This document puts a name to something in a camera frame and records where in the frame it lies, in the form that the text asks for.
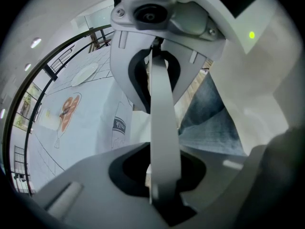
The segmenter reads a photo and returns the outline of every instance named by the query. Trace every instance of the table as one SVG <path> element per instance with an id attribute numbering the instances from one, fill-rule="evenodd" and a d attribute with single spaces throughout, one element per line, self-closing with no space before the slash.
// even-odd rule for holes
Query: table
<path id="1" fill-rule="evenodd" d="M 36 191 L 76 162 L 129 144 L 132 103 L 113 78 L 109 60 L 110 47 L 76 57 L 44 97 L 41 108 L 48 108 L 53 115 L 61 115 L 67 106 L 73 111 L 57 131 L 38 121 L 33 124 L 28 159 Z M 99 65 L 96 72 L 72 87 L 74 76 L 94 62 Z"/>

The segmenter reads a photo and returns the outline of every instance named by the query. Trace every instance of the curved black rail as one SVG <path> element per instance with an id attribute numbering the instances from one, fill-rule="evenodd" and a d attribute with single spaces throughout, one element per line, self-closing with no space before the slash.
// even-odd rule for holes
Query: curved black rail
<path id="1" fill-rule="evenodd" d="M 10 183 L 13 184 L 13 180 L 11 177 L 11 167 L 10 167 L 10 136 L 11 136 L 11 131 L 12 131 L 12 126 L 13 126 L 13 122 L 14 122 L 14 118 L 17 112 L 17 108 L 26 92 L 26 90 L 28 89 L 28 87 L 30 86 L 30 84 L 32 83 L 33 79 L 37 76 L 37 74 L 43 69 L 43 67 L 52 59 L 54 58 L 59 52 L 61 52 L 64 48 L 70 46 L 72 43 L 78 41 L 79 39 L 86 37 L 88 35 L 90 35 L 91 33 L 94 33 L 96 31 L 100 31 L 106 28 L 111 27 L 111 25 L 105 25 L 105 26 L 101 26 L 101 27 L 97 27 L 88 31 L 85 31 L 79 35 L 76 35 L 75 37 L 72 37 L 71 39 L 65 41 L 64 43 L 62 43 L 61 45 L 59 45 L 58 47 L 56 47 L 55 49 L 53 49 L 47 56 L 45 56 L 40 62 L 38 62 L 38 64 L 29 72 L 29 74 L 26 76 L 25 80 L 23 81 L 23 83 L 21 84 L 21 86 L 19 87 L 19 89 L 17 90 L 15 97 L 12 100 L 11 106 L 8 110 L 7 113 L 7 118 L 6 118 L 6 122 L 5 122 L 5 126 L 4 126 L 4 130 L 3 130 L 3 141 L 2 141 L 2 148 L 3 148 L 3 164 L 4 164 L 4 169 L 5 169 L 5 173 L 7 178 L 9 179 Z M 89 44 L 85 45 L 84 47 L 82 47 L 80 50 L 78 50 L 74 55 L 72 55 L 56 72 L 56 75 L 67 65 L 68 62 L 70 62 L 79 52 L 81 52 L 82 50 L 84 50 L 86 47 L 90 46 L 91 44 L 93 44 L 96 40 L 90 42 Z M 50 79 L 49 82 L 46 84 L 46 86 L 44 87 L 41 95 L 39 96 L 39 98 L 37 99 L 37 102 L 34 106 L 33 112 L 31 114 L 30 120 L 29 120 L 29 125 L 28 125 L 28 129 L 27 129 L 27 133 L 26 133 L 26 139 L 25 139 L 25 146 L 24 146 L 24 165 L 25 165 L 25 177 L 26 177 L 26 182 L 27 182 L 27 186 L 29 189 L 29 194 L 32 195 L 31 189 L 30 189 L 30 184 L 29 184 L 29 174 L 28 174 L 28 168 L 27 168 L 27 147 L 28 147 L 28 140 L 29 140 L 29 134 L 31 132 L 31 127 L 32 127 L 32 123 L 34 121 L 35 118 L 35 114 L 38 110 L 39 104 L 43 99 L 43 96 L 46 92 L 46 90 L 48 89 L 48 87 L 50 86 L 51 82 L 53 80 Z"/>

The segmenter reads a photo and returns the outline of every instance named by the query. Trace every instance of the screw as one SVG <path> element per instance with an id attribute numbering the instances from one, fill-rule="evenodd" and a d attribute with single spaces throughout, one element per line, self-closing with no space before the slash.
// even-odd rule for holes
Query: screw
<path id="1" fill-rule="evenodd" d="M 118 10 L 116 11 L 116 14 L 117 14 L 119 17 L 123 17 L 124 14 L 125 14 L 125 11 L 124 11 L 123 9 L 118 9 Z"/>
<path id="2" fill-rule="evenodd" d="M 210 29 L 210 30 L 209 30 L 209 33 L 210 33 L 212 36 L 216 35 L 216 31 L 215 31 L 214 29 Z"/>

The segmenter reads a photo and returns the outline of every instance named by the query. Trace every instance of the white plate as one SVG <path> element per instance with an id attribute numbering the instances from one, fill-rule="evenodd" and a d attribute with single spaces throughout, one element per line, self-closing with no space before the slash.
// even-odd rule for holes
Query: white plate
<path id="1" fill-rule="evenodd" d="M 87 80 L 99 67 L 97 63 L 92 63 L 85 68 L 83 68 L 81 71 L 79 71 L 76 76 L 73 78 L 71 82 L 71 86 L 77 86 Z"/>

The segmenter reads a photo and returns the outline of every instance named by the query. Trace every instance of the jeans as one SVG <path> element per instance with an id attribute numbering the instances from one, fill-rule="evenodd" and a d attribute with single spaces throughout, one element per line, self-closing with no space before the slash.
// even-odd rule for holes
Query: jeans
<path id="1" fill-rule="evenodd" d="M 210 73 L 195 93 L 181 122 L 183 146 L 228 155 L 246 156 L 235 124 L 226 110 Z"/>

